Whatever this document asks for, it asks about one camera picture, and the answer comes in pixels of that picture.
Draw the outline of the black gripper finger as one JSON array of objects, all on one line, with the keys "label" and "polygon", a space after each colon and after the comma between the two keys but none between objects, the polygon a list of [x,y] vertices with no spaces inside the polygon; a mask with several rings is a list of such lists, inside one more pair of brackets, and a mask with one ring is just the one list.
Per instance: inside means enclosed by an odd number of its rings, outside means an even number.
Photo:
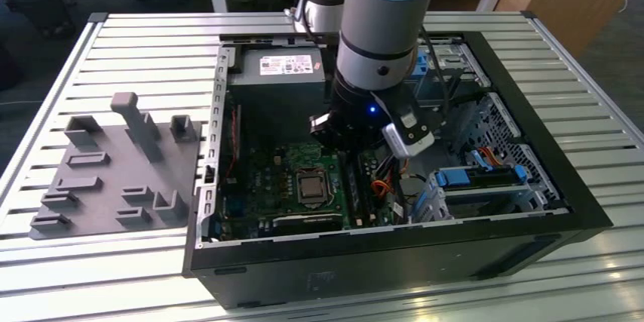
[{"label": "black gripper finger", "polygon": [[309,135],[324,146],[333,145],[333,130],[329,123],[330,114],[309,116]]}]

